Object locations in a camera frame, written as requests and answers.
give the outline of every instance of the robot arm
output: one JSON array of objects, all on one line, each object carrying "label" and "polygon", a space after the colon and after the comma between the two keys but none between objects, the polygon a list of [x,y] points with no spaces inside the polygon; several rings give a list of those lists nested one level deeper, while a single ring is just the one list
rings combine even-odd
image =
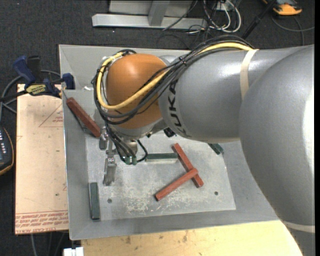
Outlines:
[{"label": "robot arm", "polygon": [[[240,140],[265,197],[312,255],[314,45],[254,50],[225,42],[178,59],[129,53],[102,64],[96,79],[96,104],[115,145],[168,127],[205,143]],[[99,93],[104,66],[108,102]]]}]

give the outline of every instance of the cardboard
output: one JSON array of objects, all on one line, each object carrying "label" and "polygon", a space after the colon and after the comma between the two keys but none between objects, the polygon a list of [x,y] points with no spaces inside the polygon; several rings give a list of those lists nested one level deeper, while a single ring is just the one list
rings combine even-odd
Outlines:
[{"label": "cardboard", "polygon": [[69,228],[63,129],[61,99],[17,98],[16,235]]}]

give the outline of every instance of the black device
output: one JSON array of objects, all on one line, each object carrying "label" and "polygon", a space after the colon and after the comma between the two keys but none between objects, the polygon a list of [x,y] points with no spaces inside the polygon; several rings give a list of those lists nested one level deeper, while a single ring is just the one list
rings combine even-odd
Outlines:
[{"label": "black device", "polygon": [[0,124],[0,176],[14,165],[14,146],[6,129]]}]

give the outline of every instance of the red wooden block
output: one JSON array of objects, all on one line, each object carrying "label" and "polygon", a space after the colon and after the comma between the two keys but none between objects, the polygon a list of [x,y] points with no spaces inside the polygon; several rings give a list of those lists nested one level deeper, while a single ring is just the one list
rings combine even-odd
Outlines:
[{"label": "red wooden block", "polygon": [[[174,152],[178,154],[179,160],[187,172],[194,168],[194,166],[192,165],[192,163],[190,162],[185,152],[182,150],[178,143],[174,144],[172,146],[172,149]],[[200,188],[204,185],[204,181],[202,180],[202,178],[200,178],[198,174],[192,178],[192,181],[197,188]]]},{"label": "red wooden block", "polygon": [[155,195],[155,199],[157,201],[161,200],[162,198],[164,198],[165,196],[167,196],[168,194],[170,194],[172,191],[174,191],[175,189],[177,189],[179,186],[181,186],[183,183],[187,182],[188,180],[192,179],[195,175],[198,174],[198,170],[193,168],[190,171],[188,171],[185,175],[181,176],[180,178],[178,178],[177,180],[175,180],[174,182],[172,182],[170,185],[166,186],[164,189],[162,189],[161,191],[159,191],[156,195]]}]

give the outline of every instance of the orange object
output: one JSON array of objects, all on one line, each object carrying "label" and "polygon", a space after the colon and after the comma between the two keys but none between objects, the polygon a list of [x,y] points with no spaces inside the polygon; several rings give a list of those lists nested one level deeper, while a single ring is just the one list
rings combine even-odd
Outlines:
[{"label": "orange object", "polygon": [[[126,55],[117,61],[108,70],[105,89],[110,105],[117,105],[127,100],[160,69],[165,68],[167,65],[157,56],[145,53],[136,53]],[[118,109],[121,113],[128,112],[135,108],[142,98],[147,94],[145,92],[142,96],[134,100],[132,103],[125,107]],[[155,95],[150,99],[150,103],[155,100]],[[149,104],[140,109],[144,111]],[[115,110],[109,110],[110,114],[117,115]],[[156,100],[143,114],[137,114],[129,121],[119,124],[120,127],[125,129],[138,129],[161,118],[161,112]]]},{"label": "orange object", "polygon": [[[172,146],[172,149],[174,152],[178,154],[179,160],[187,172],[190,172],[190,170],[195,169],[178,143],[174,144]],[[200,188],[204,185],[204,181],[200,178],[198,174],[192,178],[192,181],[197,188]]]},{"label": "orange object", "polygon": [[188,180],[192,179],[194,176],[198,174],[198,170],[193,168],[190,171],[188,171],[185,175],[181,176],[174,182],[172,182],[170,185],[166,186],[164,189],[162,189],[160,192],[158,192],[154,197],[157,201],[161,200],[168,194],[170,194],[172,191],[177,189],[179,186],[181,186],[183,183],[187,182]]}]

